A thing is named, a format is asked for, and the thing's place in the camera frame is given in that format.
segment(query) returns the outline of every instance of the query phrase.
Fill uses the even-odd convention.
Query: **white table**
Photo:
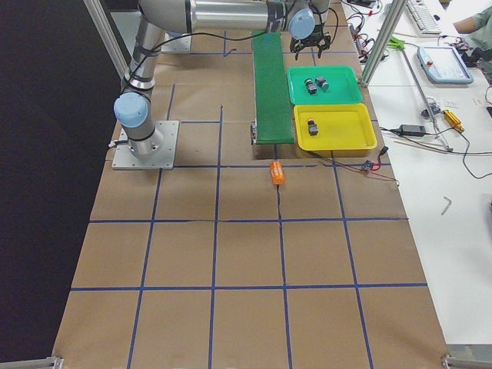
[[[437,0],[427,0],[427,6],[440,16],[445,34],[457,34]],[[345,11],[352,13],[348,7]],[[396,31],[405,33],[410,21],[406,14],[402,18]],[[363,32],[376,35],[383,19],[382,13],[371,16]],[[395,36],[418,45],[437,45],[436,38]],[[425,120],[419,113],[424,102],[403,55],[390,53],[369,87],[379,124],[385,128],[422,125]],[[450,109],[463,122],[470,151],[492,151],[492,118],[484,100],[488,84],[481,72],[472,71],[472,85],[434,85],[421,70],[416,48],[408,45],[406,53],[426,96],[436,98],[442,109]],[[442,116],[438,121],[442,129],[449,128]],[[425,125],[430,131],[431,125]],[[464,151],[465,141],[456,132],[445,136],[455,151]],[[492,344],[492,176],[474,179],[461,156],[414,148],[395,138],[384,134],[444,338],[448,344]],[[478,175],[492,171],[492,156],[466,160]],[[441,215],[447,205],[444,197],[452,205]]]

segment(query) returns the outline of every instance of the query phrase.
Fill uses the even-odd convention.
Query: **person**
[[[492,61],[490,61],[492,56],[492,6],[473,17],[454,23],[454,27],[458,33],[467,35],[464,40],[471,50],[477,51],[473,55],[478,55],[477,58],[480,58],[474,62],[478,64],[489,83],[492,82]]]

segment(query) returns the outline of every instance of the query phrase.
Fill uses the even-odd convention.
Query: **dark background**
[[[120,81],[82,0],[0,0],[0,6],[0,362],[6,362],[52,353]],[[136,8],[136,1],[109,6]]]

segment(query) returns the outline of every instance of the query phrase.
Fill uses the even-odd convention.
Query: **green clamp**
[[[397,50],[403,50],[405,48],[405,41],[391,36],[390,41],[387,43],[389,48],[396,48]]]

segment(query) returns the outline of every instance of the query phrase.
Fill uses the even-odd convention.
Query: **green shirt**
[[[482,50],[492,49],[492,6],[472,18],[477,30],[468,35],[468,43],[470,46]]]

